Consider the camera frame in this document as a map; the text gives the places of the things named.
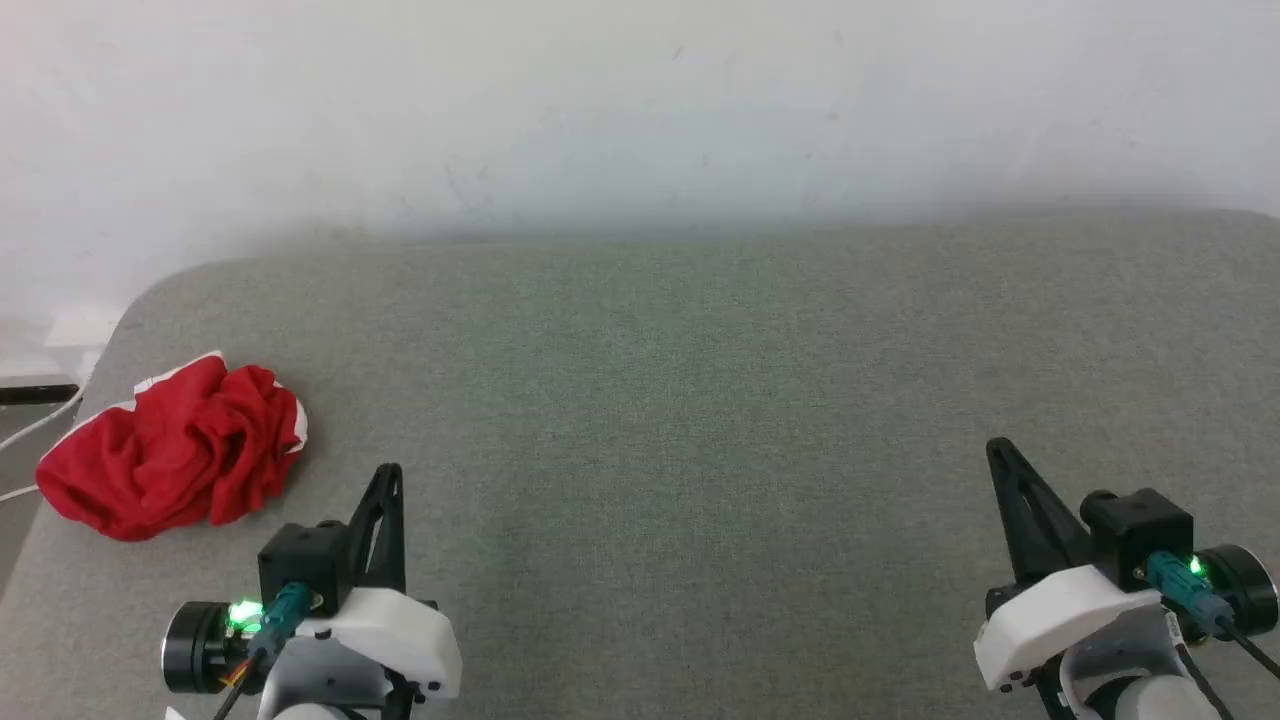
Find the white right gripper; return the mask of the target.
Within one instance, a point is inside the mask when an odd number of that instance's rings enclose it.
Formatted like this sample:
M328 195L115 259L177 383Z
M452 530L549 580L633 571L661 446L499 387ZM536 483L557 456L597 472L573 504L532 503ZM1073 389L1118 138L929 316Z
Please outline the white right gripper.
M1033 585L996 609L974 641L986 689L998 691L1123 614L1160 603L1160 593L1123 591L1091 565L1088 530L1014 442L989 439L986 457L1014 583Z

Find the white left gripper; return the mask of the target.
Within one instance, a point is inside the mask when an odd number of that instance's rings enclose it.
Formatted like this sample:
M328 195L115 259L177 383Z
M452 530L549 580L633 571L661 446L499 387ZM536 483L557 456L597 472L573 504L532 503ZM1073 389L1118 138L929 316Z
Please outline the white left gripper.
M463 660L448 616L406 591L403 471L378 466L348 524L353 587L333 618L298 630L298 683L326 700L381 700L389 673L428 700L460 696Z

